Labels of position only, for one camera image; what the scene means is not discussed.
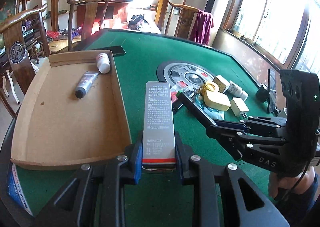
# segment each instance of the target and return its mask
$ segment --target black smartphone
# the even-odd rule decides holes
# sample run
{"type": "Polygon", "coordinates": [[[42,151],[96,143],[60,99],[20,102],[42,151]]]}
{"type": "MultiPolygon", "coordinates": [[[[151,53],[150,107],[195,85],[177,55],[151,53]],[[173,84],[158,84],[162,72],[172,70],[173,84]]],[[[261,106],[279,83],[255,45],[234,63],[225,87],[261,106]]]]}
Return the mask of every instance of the black smartphone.
{"type": "Polygon", "coordinates": [[[102,47],[102,48],[97,48],[95,50],[111,50],[113,56],[119,56],[119,55],[124,55],[125,54],[125,50],[122,48],[121,45],[102,47]]]}
{"type": "Polygon", "coordinates": [[[268,96],[268,113],[276,110],[276,72],[268,69],[269,96],[268,96]]]}

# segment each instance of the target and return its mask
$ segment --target green felt table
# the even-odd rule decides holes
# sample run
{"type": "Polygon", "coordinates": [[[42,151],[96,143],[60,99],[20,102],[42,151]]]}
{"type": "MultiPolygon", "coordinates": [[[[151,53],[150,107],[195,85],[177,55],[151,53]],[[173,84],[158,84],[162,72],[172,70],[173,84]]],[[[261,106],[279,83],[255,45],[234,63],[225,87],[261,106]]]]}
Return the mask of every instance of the green felt table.
{"type": "MultiPolygon", "coordinates": [[[[158,65],[169,60],[196,63],[215,75],[232,80],[249,94],[246,100],[250,110],[248,115],[267,116],[266,104],[255,98],[257,84],[238,62],[225,53],[184,40],[117,30],[100,31],[83,45],[87,50],[116,45],[125,49],[126,54],[115,57],[115,63],[133,142],[138,131],[143,129],[146,83],[157,81],[158,65]]],[[[239,118],[229,109],[225,112],[225,120],[239,121],[239,118]]],[[[173,121],[182,142],[190,145],[195,154],[222,166],[235,163],[216,140],[206,136],[204,127],[186,108],[174,115],[173,121]]],[[[267,195],[269,172],[243,161],[237,164],[267,195]]],[[[21,186],[34,215],[72,173],[18,167],[21,186]]],[[[139,185],[125,187],[127,226],[191,226],[192,207],[193,188],[181,186],[176,173],[143,173],[139,185]]]]}

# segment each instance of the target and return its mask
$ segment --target white charger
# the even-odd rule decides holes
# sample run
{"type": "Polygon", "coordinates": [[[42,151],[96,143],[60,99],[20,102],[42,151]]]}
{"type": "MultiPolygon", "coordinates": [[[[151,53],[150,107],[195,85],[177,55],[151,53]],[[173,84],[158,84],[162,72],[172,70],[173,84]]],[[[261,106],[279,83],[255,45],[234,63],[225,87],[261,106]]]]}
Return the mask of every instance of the white charger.
{"type": "Polygon", "coordinates": [[[230,101],[230,107],[236,117],[242,117],[244,119],[248,118],[247,112],[249,112],[249,109],[244,103],[243,99],[236,97],[232,98],[232,100],[230,101]]]}

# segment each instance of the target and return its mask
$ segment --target person's hand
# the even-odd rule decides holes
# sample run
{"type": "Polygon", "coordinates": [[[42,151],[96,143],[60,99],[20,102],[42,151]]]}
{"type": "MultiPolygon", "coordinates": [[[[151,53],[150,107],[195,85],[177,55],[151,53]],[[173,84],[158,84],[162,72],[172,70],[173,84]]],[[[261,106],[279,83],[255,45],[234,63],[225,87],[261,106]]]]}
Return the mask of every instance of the person's hand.
{"type": "MultiPolygon", "coordinates": [[[[294,184],[299,180],[299,174],[296,177],[284,177],[282,179],[278,179],[277,174],[270,172],[269,175],[269,184],[268,184],[268,191],[269,196],[275,198],[278,195],[278,188],[290,189],[294,186],[294,184]]],[[[313,166],[311,166],[306,174],[303,176],[301,182],[295,187],[293,193],[295,194],[303,194],[305,191],[309,189],[312,185],[315,178],[315,170],[313,166]]]]}

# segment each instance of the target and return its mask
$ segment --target white pill bottle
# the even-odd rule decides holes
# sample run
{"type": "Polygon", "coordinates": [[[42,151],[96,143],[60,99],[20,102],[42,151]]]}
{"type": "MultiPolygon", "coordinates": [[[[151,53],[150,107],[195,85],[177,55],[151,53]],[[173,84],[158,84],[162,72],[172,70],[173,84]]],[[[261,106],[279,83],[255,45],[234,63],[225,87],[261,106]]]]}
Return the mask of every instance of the white pill bottle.
{"type": "Polygon", "coordinates": [[[106,53],[99,53],[96,60],[99,72],[108,73],[110,71],[110,60],[106,53]]]}
{"type": "Polygon", "coordinates": [[[246,101],[248,98],[248,94],[237,84],[233,81],[230,81],[230,86],[227,92],[231,93],[233,96],[237,98],[241,98],[243,101],[246,101]]]}

